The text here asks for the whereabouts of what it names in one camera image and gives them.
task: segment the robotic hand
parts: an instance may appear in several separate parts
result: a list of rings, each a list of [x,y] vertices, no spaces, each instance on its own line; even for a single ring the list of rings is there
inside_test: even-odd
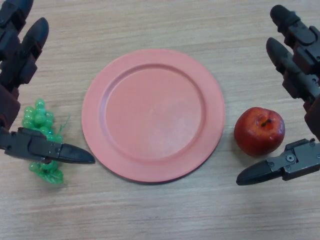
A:
[[[47,141],[39,131],[20,127],[9,129],[16,119],[21,84],[28,84],[37,70],[36,61],[42,52],[49,25],[40,18],[20,43],[18,34],[26,24],[33,0],[6,0],[0,9],[0,149],[13,157],[41,163],[51,160],[69,164],[94,164],[87,151],[70,145]]]
[[[281,5],[271,9],[270,16],[284,36],[284,43],[269,38],[267,53],[275,69],[283,75],[282,86],[292,98],[304,101],[304,116],[311,132],[320,140],[320,32],[303,24],[293,11]],[[238,185],[251,185],[282,177],[287,181],[320,170],[320,143],[302,139],[285,146],[278,157],[269,157],[243,170]]]

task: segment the plate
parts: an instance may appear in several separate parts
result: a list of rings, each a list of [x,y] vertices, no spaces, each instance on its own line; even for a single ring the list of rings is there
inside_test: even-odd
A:
[[[161,183],[199,167],[223,132],[225,105],[212,74],[168,49],[126,54],[105,67],[82,107],[96,158],[129,180]]]

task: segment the grape cluster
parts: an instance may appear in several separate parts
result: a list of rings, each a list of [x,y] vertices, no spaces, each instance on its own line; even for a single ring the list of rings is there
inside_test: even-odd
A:
[[[46,111],[45,101],[39,98],[35,101],[35,107],[27,106],[24,109],[22,126],[27,129],[40,131],[48,141],[62,143],[62,136],[54,132],[54,119],[53,112]]]
[[[46,111],[45,101],[41,98],[35,101],[35,107],[27,106],[24,109],[22,126],[27,129],[40,131],[51,142],[62,143],[63,138],[59,133],[55,134],[53,124],[55,116],[51,111]],[[29,170],[50,184],[63,184],[64,174],[58,169],[58,163],[52,160],[50,163],[32,162]]]

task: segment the table surface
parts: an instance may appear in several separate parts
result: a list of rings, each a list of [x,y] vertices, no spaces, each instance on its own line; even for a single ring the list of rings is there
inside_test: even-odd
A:
[[[226,123],[212,156],[197,171],[160,185],[125,181],[95,165],[64,164],[67,185],[52,186],[29,162],[1,154],[0,239],[10,240],[315,240],[320,234],[319,173],[237,186],[256,159],[240,151],[234,125],[261,106],[285,121],[285,144],[312,135],[301,100],[282,87],[266,53],[283,42],[270,19],[275,0],[34,0],[21,36],[40,17],[50,33],[38,71],[20,88],[22,108],[44,98],[64,123],[65,142],[85,148],[81,109],[105,65],[138,49],[184,52],[206,66],[224,94]],[[283,0],[306,25],[320,27],[318,0]],[[12,130],[20,126],[22,111]]]

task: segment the red apple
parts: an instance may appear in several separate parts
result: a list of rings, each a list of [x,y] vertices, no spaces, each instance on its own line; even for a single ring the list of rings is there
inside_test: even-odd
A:
[[[285,137],[285,123],[275,111],[252,107],[234,127],[234,138],[246,154],[259,157],[276,150]]]

